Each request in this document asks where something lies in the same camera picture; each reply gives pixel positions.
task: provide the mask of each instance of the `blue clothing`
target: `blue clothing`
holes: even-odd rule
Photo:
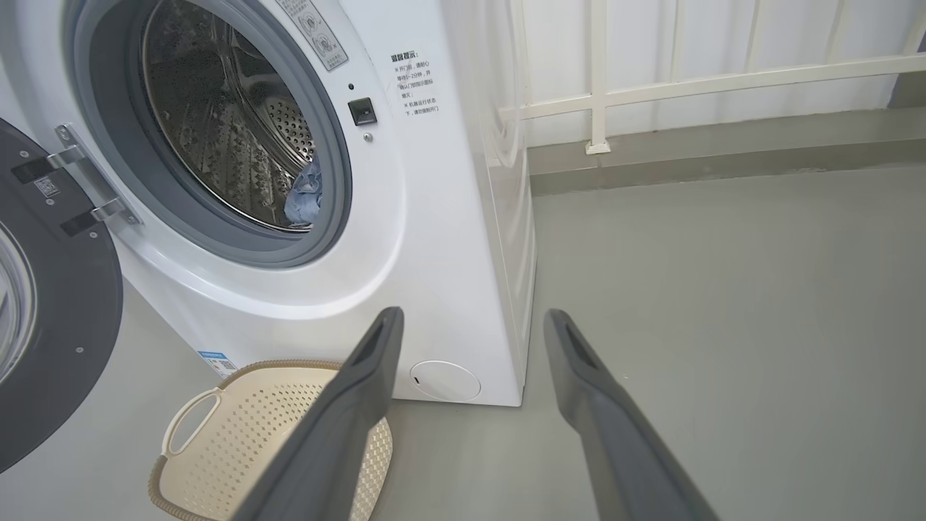
[[[293,225],[306,226],[318,219],[320,211],[321,167],[315,158],[293,181],[283,212]]]

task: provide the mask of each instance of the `metal railing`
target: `metal railing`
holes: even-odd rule
[[[684,30],[686,0],[675,0],[675,20],[672,40],[672,54],[669,65],[669,81],[650,83],[618,90],[607,90],[607,0],[588,0],[591,2],[588,33],[591,38],[591,93],[559,99],[529,102],[521,108],[521,117],[525,120],[542,118],[557,114],[567,114],[582,110],[592,112],[592,140],[585,146],[586,154],[604,154],[610,152],[606,139],[605,116],[608,107],[630,105],[645,101],[657,101],[690,95],[704,95],[756,89],[775,85],[794,83],[822,82],[842,80],[865,76],[881,76],[926,70],[926,52],[918,53],[920,41],[926,32],[926,3],[913,28],[907,35],[904,48],[899,55],[869,59],[836,61],[835,49],[843,38],[845,26],[845,0],[838,0],[832,24],[827,37],[825,61],[820,64],[800,65],[782,69],[756,70],[758,33],[763,26],[763,0],[755,0],[752,24],[746,48],[743,72],[721,74],[679,80],[679,62],[682,56],[682,32]],[[515,20],[521,47],[527,48],[524,34],[523,0],[514,2]],[[526,99],[531,99],[530,73],[525,70],[523,82]]]

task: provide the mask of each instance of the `floor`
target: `floor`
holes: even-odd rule
[[[549,308],[571,314],[721,518],[922,518],[926,170],[580,192],[534,210],[523,406],[394,402],[373,519],[596,519],[549,378]],[[131,288],[114,353],[137,371],[104,373],[0,475],[4,519],[169,519],[147,500],[150,464],[172,413],[216,377]]]

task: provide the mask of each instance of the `metal hinge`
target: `metal hinge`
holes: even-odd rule
[[[34,159],[13,168],[13,174],[23,184],[31,183],[45,177],[58,169],[66,169],[73,177],[87,197],[94,203],[95,208],[78,215],[62,225],[69,235],[76,235],[97,222],[104,222],[119,216],[128,224],[141,224],[142,220],[132,210],[129,203],[109,183],[87,154],[80,137],[74,132],[69,123],[58,125],[55,134],[65,149],[44,158]],[[67,169],[73,165],[76,171]]]

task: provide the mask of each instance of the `laundry basket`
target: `laundry basket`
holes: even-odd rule
[[[151,501],[184,521],[224,521],[234,515],[321,390],[337,374],[334,362],[258,362],[190,400],[164,435],[148,482]],[[215,405],[192,436],[170,449],[177,426],[196,404]],[[393,439],[386,419],[367,437],[351,521],[367,521],[389,470]]]

